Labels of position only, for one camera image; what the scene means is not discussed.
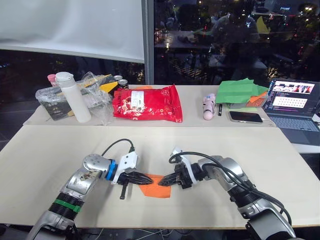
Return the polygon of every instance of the laptop keyboard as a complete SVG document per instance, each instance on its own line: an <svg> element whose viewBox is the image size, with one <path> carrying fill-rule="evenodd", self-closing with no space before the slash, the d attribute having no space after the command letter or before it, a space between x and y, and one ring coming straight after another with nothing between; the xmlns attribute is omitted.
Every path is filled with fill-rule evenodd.
<svg viewBox="0 0 320 240"><path fill-rule="evenodd" d="M295 129L302 131L319 132L317 128L310 120L294 119L285 117L269 116L276 126L280 129Z"/></svg>

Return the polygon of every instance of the drink can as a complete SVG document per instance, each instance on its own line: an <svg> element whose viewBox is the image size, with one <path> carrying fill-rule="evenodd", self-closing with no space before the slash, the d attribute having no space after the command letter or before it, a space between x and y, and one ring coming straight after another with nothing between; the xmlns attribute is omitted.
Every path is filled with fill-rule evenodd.
<svg viewBox="0 0 320 240"><path fill-rule="evenodd" d="M117 80L117 81L119 81L119 80L122 79L122 76L121 76L121 75L116 75L116 76L114 76L114 79Z"/></svg>
<svg viewBox="0 0 320 240"><path fill-rule="evenodd" d="M126 79L120 79L118 81L118 86L121 89L128 89L129 88L129 84L128 84L128 81Z"/></svg>

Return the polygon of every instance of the white table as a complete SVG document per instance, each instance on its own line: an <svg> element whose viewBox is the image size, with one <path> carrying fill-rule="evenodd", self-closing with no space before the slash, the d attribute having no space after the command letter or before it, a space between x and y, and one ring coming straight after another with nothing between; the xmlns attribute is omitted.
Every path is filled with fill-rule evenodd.
<svg viewBox="0 0 320 240"><path fill-rule="evenodd" d="M163 85L153 85L155 89L163 88ZM212 120L206 121L203 118L202 101L207 94L217 94L218 85L177 85L176 86L182 112L183 122L175 123L170 121L133 121L121 118L111 118L110 126L129 126L129 127L273 127L269 121L264 121L263 124L239 123L230 121L230 109L223 104L222 116L215 116ZM257 113L263 119L270 120L268 115L261 107L246 107L241 109L233 109L238 112ZM44 107L39 106L34 114L24 123L24 125L66 125L66 126L97 126L101 125L101 121L92 116L92 119L86 123L79 123L75 116L54 121ZM294 148L299 153L320 153L320 146L310 146L302 144L293 144Z"/></svg>
<svg viewBox="0 0 320 240"><path fill-rule="evenodd" d="M320 225L320 183L276 127L123 127L25 125L0 152L0 223L33 225L61 186L90 153L101 154L115 140L130 138L137 169L167 175L174 146L185 151L235 159L263 192L283 202L295 227ZM129 146L119 143L106 157L116 160ZM199 158L191 156L191 162ZM246 221L215 180L171 198L145 197L138 186L104 180L96 186L75 222L90 228L244 228Z"/></svg>

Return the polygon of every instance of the clear plastic bag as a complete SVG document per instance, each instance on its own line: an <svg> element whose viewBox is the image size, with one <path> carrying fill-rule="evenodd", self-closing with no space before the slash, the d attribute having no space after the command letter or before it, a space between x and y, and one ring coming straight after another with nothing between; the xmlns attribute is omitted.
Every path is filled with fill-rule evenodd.
<svg viewBox="0 0 320 240"><path fill-rule="evenodd" d="M100 85L112 81L115 79L111 75L94 75L89 71L76 82L90 113L100 119L104 126L114 120L114 110L112 96L101 90ZM35 98L55 121L74 115L59 86L39 89L35 93Z"/></svg>
<svg viewBox="0 0 320 240"><path fill-rule="evenodd" d="M112 96L100 89L100 85L110 82L110 77L104 75L94 75L92 72L87 72L77 82L81 84L81 93L86 105L92 115L101 120L101 123L106 126L114 119L112 107Z"/></svg>

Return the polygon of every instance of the smartphone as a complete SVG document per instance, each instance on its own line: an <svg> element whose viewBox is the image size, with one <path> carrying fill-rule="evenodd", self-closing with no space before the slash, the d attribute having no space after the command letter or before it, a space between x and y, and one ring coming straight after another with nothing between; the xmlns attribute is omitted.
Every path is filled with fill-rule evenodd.
<svg viewBox="0 0 320 240"><path fill-rule="evenodd" d="M248 124L262 124L259 114L251 112L230 111L231 121Z"/></svg>

